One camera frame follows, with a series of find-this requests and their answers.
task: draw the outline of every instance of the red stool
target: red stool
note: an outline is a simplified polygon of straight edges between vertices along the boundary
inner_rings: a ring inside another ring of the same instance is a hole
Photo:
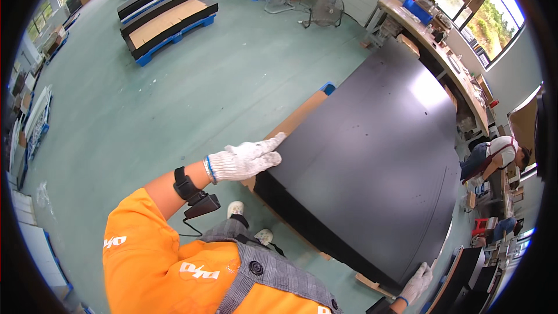
[[[475,228],[471,232],[471,236],[484,236],[484,232],[487,229],[488,220],[489,219],[475,219]]]

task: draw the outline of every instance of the stacked boards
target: stacked boards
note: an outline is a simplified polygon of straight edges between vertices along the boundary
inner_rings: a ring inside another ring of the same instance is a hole
[[[164,0],[120,28],[136,62],[144,66],[151,54],[198,25],[213,23],[218,10],[213,0]]]
[[[125,3],[116,8],[118,18],[120,18],[122,24],[126,24],[162,1],[164,0],[126,0]]]

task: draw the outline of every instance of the black wristband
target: black wristband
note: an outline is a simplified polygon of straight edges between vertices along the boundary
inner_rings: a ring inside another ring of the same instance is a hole
[[[184,174],[184,166],[175,170],[175,183],[172,186],[176,193],[188,202],[201,191],[194,185],[190,177]]]

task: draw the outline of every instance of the white work glove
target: white work glove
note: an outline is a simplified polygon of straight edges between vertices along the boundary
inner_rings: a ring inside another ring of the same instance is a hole
[[[401,291],[399,297],[406,299],[407,303],[411,306],[415,303],[415,300],[420,297],[422,292],[428,288],[431,281],[432,270],[426,262],[422,262],[415,275],[412,276],[405,285],[405,288]]]
[[[482,176],[473,177],[470,180],[468,180],[467,182],[469,182],[469,185],[471,185],[473,187],[480,187],[484,183],[484,179],[482,178]]]
[[[242,181],[281,163],[281,155],[274,151],[287,135],[280,132],[275,137],[260,142],[244,142],[238,147],[227,145],[225,150],[208,155],[210,170],[215,183]]]

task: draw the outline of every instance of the white shirt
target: white shirt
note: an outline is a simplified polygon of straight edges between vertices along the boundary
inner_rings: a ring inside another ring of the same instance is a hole
[[[509,144],[511,142],[512,142],[512,136],[496,137],[495,139],[492,140],[492,142],[487,142],[487,157],[489,157],[492,153],[496,153],[506,144]],[[510,164],[513,161],[513,159],[515,159],[517,150],[519,150],[519,145],[517,144],[517,141],[514,139],[513,147],[507,147],[506,149],[502,150],[499,153],[502,155],[502,160],[504,161],[504,164],[500,168],[506,167],[508,164]]]

